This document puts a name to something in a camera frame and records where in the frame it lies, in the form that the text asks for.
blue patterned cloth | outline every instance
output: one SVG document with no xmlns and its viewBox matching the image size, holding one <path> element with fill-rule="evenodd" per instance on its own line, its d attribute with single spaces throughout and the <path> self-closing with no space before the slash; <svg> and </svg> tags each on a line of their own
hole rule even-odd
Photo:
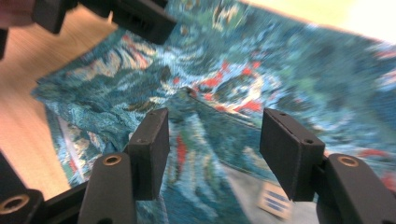
<svg viewBox="0 0 396 224">
<path fill-rule="evenodd" d="M 330 153 L 364 159 L 396 189 L 396 47 L 233 0 L 173 0 L 166 10 L 177 27 L 163 46 L 119 29 L 38 80 L 33 96 L 49 110 L 72 186 L 99 155 L 123 150 L 148 111 L 167 106 L 163 201 L 177 212 L 166 220 L 247 221 L 219 162 L 274 179 L 259 153 L 265 107 L 294 116 Z M 157 205 L 142 205 L 140 218 L 165 220 Z"/>
</svg>

metal ring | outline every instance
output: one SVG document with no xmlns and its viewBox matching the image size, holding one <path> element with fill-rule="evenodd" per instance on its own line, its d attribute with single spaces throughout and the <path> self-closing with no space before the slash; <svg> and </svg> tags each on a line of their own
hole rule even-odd
<svg viewBox="0 0 396 224">
<path fill-rule="evenodd" d="M 103 159 L 104 165 L 115 165 L 121 161 L 121 156 L 111 155 Z"/>
<path fill-rule="evenodd" d="M 358 161 L 351 157 L 347 156 L 340 156 L 337 158 L 339 162 L 343 163 L 345 166 L 350 166 L 350 167 L 357 167 L 359 166 Z"/>
<path fill-rule="evenodd" d="M 15 202 L 15 201 L 19 201 L 19 202 L 15 205 L 10 206 L 10 203 Z M 27 195 L 27 194 L 19 194 L 19 195 L 10 197 L 7 200 L 0 203 L 0 215 L 6 215 L 6 214 L 16 212 L 16 211 L 20 210 L 21 208 L 23 208 L 27 203 L 29 203 L 29 201 L 30 201 L 30 198 L 29 198 L 29 195 Z"/>
</svg>

patterned fabric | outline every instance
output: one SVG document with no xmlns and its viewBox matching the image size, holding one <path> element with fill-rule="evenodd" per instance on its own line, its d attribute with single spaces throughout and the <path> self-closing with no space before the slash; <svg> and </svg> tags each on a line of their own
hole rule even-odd
<svg viewBox="0 0 396 224">
<path fill-rule="evenodd" d="M 189 204 L 180 214 L 201 211 L 195 222 L 233 220 L 223 214 L 240 208 L 219 162 L 274 179 L 258 149 L 262 110 L 271 107 L 330 153 L 364 159 L 396 190 L 396 47 L 234 0 L 173 0 L 166 10 L 178 24 L 163 46 L 119 29 L 38 80 L 33 96 L 49 110 L 72 186 L 88 179 L 100 154 L 121 151 L 148 111 L 167 106 L 164 203 Z"/>
</svg>

label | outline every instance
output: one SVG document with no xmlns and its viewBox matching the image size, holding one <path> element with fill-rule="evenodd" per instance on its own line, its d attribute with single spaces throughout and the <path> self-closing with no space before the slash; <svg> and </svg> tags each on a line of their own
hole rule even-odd
<svg viewBox="0 0 396 224">
<path fill-rule="evenodd" d="M 257 205 L 261 209 L 284 219 L 290 219 L 293 207 L 285 191 L 280 186 L 270 182 L 263 183 Z"/>
</svg>

wooden table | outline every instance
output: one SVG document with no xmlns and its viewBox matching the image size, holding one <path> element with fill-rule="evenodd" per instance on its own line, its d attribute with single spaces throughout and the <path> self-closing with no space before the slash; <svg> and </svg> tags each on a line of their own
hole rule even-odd
<svg viewBox="0 0 396 224">
<path fill-rule="evenodd" d="M 393 0 L 244 1 L 302 21 L 396 43 L 396 30 L 390 28 L 396 21 L 390 14 Z M 371 14 L 364 14 L 368 8 Z M 389 26 L 378 25 L 381 21 Z M 77 58 L 115 29 L 79 7 L 67 15 L 58 36 L 37 25 L 10 31 L 6 58 L 0 62 L 0 148 L 27 187 L 40 189 L 46 199 L 69 187 L 53 150 L 44 107 L 30 91 L 38 78 Z"/>
</svg>

